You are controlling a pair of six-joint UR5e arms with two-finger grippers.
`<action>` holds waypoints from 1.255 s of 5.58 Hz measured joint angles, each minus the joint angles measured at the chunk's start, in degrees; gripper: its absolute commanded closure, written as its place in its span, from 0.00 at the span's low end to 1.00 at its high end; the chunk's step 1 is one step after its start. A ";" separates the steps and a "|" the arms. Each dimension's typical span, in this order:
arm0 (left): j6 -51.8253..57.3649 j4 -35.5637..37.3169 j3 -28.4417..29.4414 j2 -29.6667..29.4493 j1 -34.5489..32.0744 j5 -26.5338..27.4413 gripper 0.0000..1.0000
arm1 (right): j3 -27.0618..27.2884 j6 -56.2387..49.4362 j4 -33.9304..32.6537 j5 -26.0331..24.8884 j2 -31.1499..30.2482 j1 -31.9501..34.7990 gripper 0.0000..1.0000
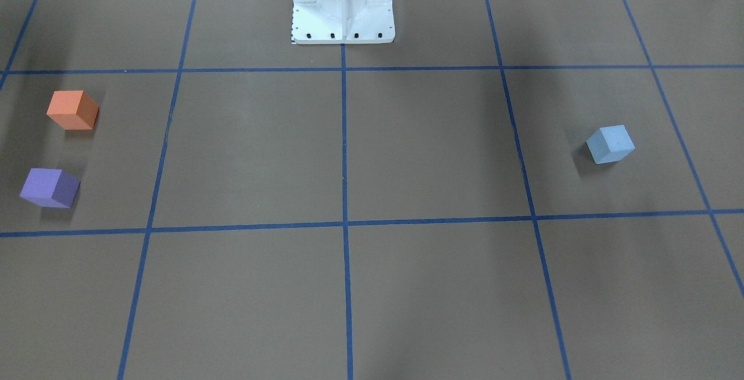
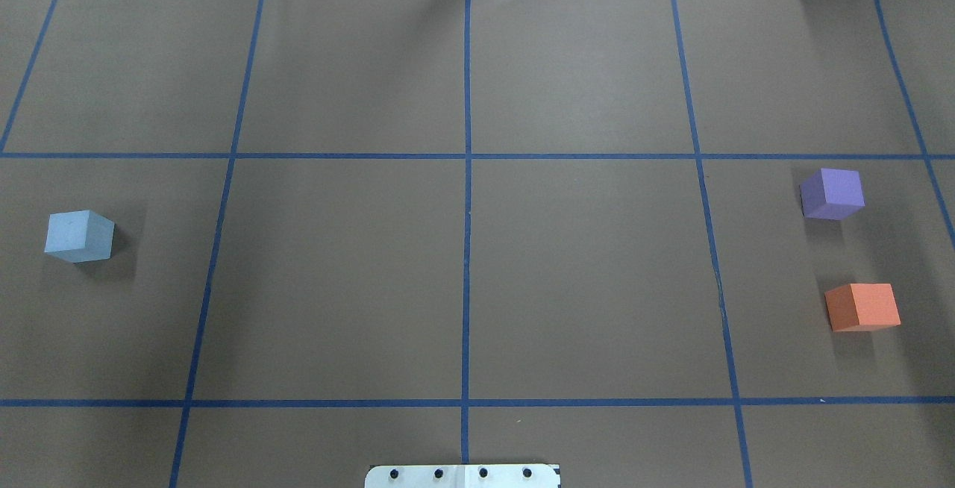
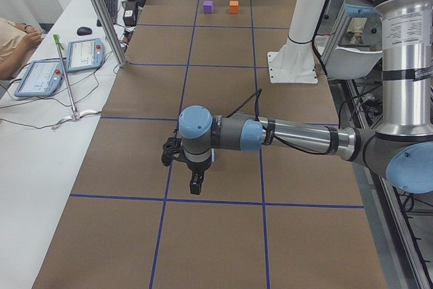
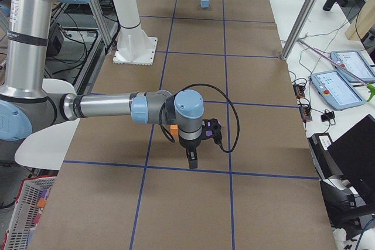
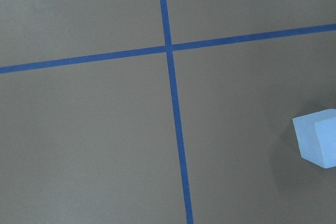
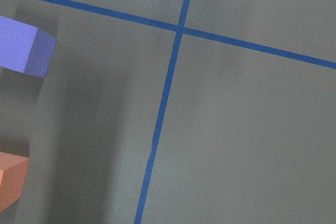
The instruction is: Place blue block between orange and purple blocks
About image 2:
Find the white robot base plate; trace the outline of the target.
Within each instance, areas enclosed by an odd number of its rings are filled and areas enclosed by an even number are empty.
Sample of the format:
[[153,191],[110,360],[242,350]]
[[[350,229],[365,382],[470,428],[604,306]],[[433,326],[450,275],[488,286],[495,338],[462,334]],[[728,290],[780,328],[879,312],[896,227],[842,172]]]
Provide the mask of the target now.
[[560,487],[558,465],[543,463],[392,465],[369,469],[365,487]]

